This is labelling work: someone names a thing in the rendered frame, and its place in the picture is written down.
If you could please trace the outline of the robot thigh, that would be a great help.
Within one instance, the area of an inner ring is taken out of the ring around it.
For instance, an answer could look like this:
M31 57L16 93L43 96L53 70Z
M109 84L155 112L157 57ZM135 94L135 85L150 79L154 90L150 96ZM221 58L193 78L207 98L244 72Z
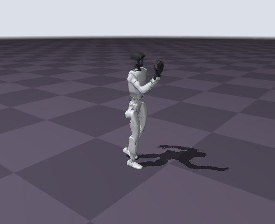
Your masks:
M142 102L140 111L138 113L139 113L138 117L140 121L140 134L141 134L146 126L147 116L148 116L146 103Z
M126 112L125 116L130 120L130 128L132 134L130 137L133 137L135 142L139 139L140 136L140 121L137 112L134 110L133 107L130 107Z

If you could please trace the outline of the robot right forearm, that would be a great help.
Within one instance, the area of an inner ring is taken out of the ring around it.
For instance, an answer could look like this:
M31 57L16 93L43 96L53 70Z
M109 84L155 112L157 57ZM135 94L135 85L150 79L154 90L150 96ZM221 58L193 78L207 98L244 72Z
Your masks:
M149 83L147 83L145 86L141 87L141 89L140 89L141 92L144 93L148 90L151 90L152 87L155 86L158 83L159 80L160 80L160 77L156 77L156 80L154 80L152 78L152 80Z

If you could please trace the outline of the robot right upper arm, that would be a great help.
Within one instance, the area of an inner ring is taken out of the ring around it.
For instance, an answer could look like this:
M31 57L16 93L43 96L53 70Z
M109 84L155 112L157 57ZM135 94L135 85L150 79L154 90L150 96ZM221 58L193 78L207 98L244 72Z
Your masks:
M141 83L136 79L136 75L134 75L133 73L131 73L128 78L127 78L128 82L132 83L134 85L134 87L140 92L141 92ZM144 92L147 93L148 91ZM142 93L142 94L144 94Z

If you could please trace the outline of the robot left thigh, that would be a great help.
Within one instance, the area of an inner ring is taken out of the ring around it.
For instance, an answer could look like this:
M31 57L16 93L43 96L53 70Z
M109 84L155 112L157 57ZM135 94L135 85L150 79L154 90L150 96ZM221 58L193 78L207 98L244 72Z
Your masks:
M141 134L146 126L147 116L148 116L146 103L142 102L140 111L138 113L139 113L138 117L140 121L140 134Z

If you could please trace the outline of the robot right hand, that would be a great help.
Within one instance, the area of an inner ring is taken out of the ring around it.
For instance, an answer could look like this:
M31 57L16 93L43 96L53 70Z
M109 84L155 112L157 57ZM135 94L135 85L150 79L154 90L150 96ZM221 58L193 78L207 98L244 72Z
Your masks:
M161 61L161 60L158 60L159 61L159 63L157 62L157 68L155 68L155 66L154 66L154 69L155 69L155 74L154 74L154 77L153 77L153 79L154 80L156 80L156 77L160 77L161 75L161 73L162 73L162 71L163 71L163 68L164 68L164 61Z

